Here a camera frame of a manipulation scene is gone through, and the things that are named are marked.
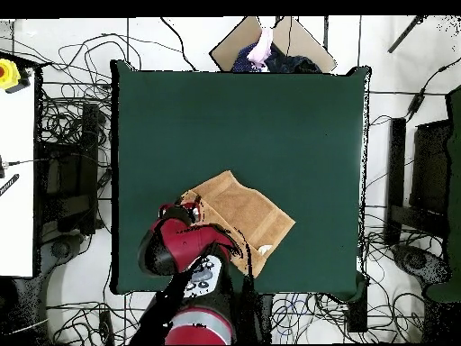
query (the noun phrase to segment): green tabletop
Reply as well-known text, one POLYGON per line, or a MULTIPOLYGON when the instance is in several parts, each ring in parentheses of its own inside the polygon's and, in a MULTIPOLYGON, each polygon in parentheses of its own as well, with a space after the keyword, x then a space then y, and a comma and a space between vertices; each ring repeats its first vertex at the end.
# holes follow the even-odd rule
MULTIPOLYGON (((231 74, 113 61, 112 69, 113 291, 166 286, 169 278, 138 268, 141 238, 160 205, 228 169, 296 221, 256 278, 258 292, 356 293, 368 68, 231 74)), ((239 288, 242 275, 233 266, 231 274, 239 288)))

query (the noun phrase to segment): brown towel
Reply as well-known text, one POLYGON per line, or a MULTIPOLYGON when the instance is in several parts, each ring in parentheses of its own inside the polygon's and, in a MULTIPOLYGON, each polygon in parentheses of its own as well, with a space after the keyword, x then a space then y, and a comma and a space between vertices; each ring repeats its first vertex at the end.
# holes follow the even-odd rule
POLYGON ((243 258, 234 256, 232 262, 245 275, 248 274, 246 240, 253 276, 257 277, 267 258, 293 227, 294 220, 257 190, 241 185, 230 171, 185 192, 183 200, 193 201, 197 195, 203 203, 203 219, 198 224, 217 223, 230 231, 243 253, 243 258), (258 249, 262 246, 270 249, 261 254, 258 249))

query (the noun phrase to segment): folded cloth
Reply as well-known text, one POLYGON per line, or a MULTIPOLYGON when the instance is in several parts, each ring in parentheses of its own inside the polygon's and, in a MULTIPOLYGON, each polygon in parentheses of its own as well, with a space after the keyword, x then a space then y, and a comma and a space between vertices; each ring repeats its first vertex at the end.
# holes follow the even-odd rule
POLYGON ((255 64, 255 67, 266 67, 264 61, 266 61, 266 59, 272 53, 270 46, 272 45, 273 38, 274 34, 272 28, 263 28, 261 37, 259 37, 258 44, 256 44, 256 46, 247 56, 248 61, 253 62, 253 64, 255 64))
POLYGON ((249 53, 255 48, 257 43, 250 44, 248 47, 243 48, 240 52, 239 55, 237 56, 237 59, 234 62, 234 66, 232 67, 232 72, 238 73, 238 72, 255 72, 259 73, 262 71, 261 68, 257 68, 256 65, 249 61, 247 59, 247 56, 249 53))
POLYGON ((232 263, 247 275, 249 252, 254 278, 294 225, 290 216, 257 190, 241 185, 230 171, 182 195, 185 201, 197 196, 202 198, 203 213, 198 224, 217 223, 226 229, 241 250, 241 256, 232 256, 232 263))
POLYGON ((265 61, 271 73, 321 73, 321 69, 310 59, 304 56, 286 56, 274 48, 265 61))

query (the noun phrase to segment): pink object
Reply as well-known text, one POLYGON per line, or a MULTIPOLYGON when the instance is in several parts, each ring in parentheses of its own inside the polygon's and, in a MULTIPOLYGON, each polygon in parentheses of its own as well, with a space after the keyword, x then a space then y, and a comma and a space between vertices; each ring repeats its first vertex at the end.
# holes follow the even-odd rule
POLYGON ((259 37, 258 44, 253 50, 248 54, 247 59, 250 62, 253 62, 257 68, 263 68, 266 66, 264 61, 270 56, 270 46, 272 40, 274 39, 274 34, 271 28, 263 28, 261 37, 259 37))

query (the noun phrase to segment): cardboard box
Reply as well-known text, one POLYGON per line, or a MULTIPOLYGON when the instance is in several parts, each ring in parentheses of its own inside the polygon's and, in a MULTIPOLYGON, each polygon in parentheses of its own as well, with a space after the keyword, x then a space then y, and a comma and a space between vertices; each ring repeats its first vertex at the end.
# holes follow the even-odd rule
MULTIPOLYGON (((222 71, 231 71, 239 51, 258 42, 261 32, 258 18, 247 16, 210 52, 210 56, 222 71)), ((329 73, 336 67, 334 58, 293 17, 286 16, 276 25, 273 43, 288 56, 311 59, 323 73, 329 73)))

